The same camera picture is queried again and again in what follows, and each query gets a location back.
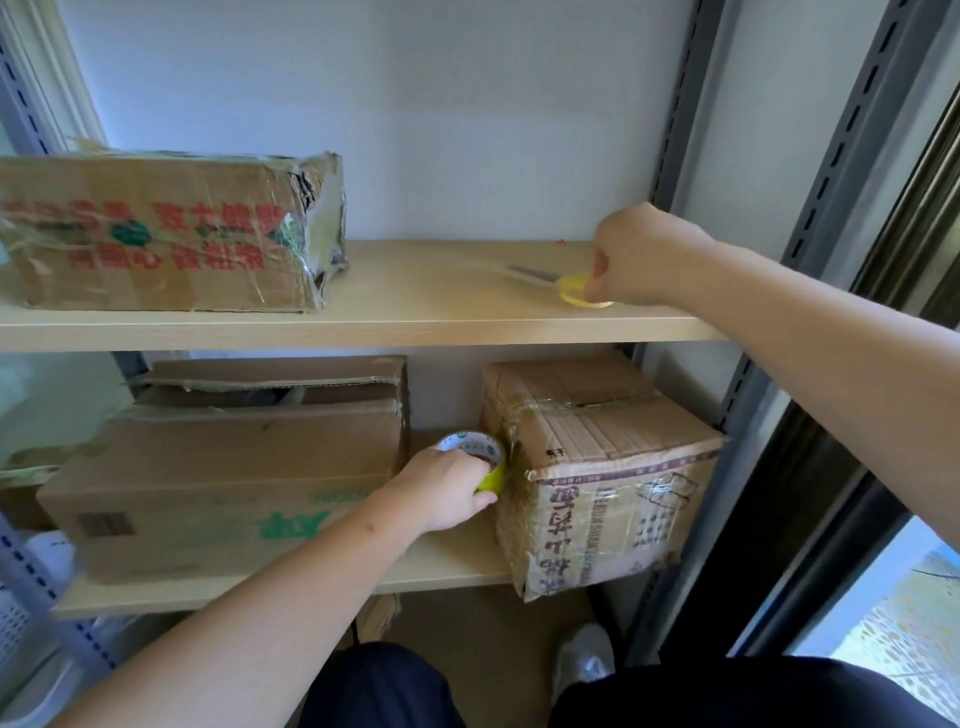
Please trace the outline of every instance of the scissors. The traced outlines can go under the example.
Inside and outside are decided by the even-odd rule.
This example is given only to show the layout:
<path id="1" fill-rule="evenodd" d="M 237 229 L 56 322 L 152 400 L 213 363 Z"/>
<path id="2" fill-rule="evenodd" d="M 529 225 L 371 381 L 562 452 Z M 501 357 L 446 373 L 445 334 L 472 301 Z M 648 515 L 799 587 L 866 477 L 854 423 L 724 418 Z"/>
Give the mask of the scissors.
<path id="1" fill-rule="evenodd" d="M 526 279 L 533 279 L 555 285 L 557 291 L 560 293 L 560 297 L 570 305 L 577 305 L 581 308 L 606 308 L 613 303 L 613 301 L 594 303 L 584 297 L 584 288 L 587 286 L 587 281 L 590 280 L 589 273 L 574 273 L 569 276 L 561 276 L 559 273 L 541 271 L 537 268 L 527 268 L 524 265 L 508 265 L 507 270 L 517 273 Z"/>

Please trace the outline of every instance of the floor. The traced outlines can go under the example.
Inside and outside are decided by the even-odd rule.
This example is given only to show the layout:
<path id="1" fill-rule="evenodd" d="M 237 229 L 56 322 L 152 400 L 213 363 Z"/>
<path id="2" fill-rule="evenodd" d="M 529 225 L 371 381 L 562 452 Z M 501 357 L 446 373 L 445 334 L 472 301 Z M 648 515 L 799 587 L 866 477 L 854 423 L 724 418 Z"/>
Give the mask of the floor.
<path id="1" fill-rule="evenodd" d="M 557 642 L 593 619 L 575 590 L 524 604 L 511 586 L 418 592 L 385 639 L 416 650 L 446 675 L 470 728 L 546 725 Z"/>
<path id="2" fill-rule="evenodd" d="M 886 675 L 960 724 L 960 569 L 928 554 L 832 657 Z"/>

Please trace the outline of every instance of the scissor blade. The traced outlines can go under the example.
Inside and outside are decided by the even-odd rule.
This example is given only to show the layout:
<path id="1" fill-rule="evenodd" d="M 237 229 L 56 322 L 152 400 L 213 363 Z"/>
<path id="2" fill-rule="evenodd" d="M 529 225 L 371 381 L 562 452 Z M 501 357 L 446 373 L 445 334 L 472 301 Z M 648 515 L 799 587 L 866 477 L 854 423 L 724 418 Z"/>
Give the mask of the scissor blade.
<path id="1" fill-rule="evenodd" d="M 514 273 L 519 273 L 527 278 L 543 280 L 547 283 L 556 283 L 558 280 L 560 280 L 559 273 L 550 273 L 549 271 L 541 271 L 536 268 L 527 268 L 524 265 L 508 265 L 507 270 L 513 271 Z"/>

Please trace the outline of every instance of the wooden shelf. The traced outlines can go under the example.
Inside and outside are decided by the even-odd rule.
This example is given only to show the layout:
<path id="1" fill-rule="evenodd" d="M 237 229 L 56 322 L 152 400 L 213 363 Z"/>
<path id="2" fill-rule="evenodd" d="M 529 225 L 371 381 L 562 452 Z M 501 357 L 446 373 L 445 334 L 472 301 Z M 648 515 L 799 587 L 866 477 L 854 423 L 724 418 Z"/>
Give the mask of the wooden shelf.
<path id="1" fill-rule="evenodd" d="M 507 263 L 586 270 L 583 243 L 350 241 L 350 270 L 311 314 L 48 311 L 0 298 L 0 352 L 692 341 L 723 336 L 669 306 L 577 308 Z"/>
<path id="2" fill-rule="evenodd" d="M 492 513 L 482 513 L 448 531 L 420 537 L 387 572 L 374 594 L 424 592 L 507 584 L 510 572 L 493 536 Z M 245 576 L 99 584 L 85 573 L 74 579 L 53 608 L 58 619 L 142 615 L 200 609 Z"/>

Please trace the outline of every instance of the tape roll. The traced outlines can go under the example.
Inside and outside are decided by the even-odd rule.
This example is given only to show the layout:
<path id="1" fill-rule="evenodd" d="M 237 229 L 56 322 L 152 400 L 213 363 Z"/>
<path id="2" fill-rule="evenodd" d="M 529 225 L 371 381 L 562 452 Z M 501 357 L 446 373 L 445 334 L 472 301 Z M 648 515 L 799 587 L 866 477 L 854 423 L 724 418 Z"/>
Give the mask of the tape roll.
<path id="1" fill-rule="evenodd" d="M 491 465 L 487 477 L 480 481 L 478 491 L 493 491 L 499 494 L 505 482 L 504 473 L 507 470 L 507 458 L 504 455 L 500 441 L 483 432 L 454 432 L 447 435 L 439 443 L 437 449 L 461 449 L 467 454 L 486 460 Z"/>

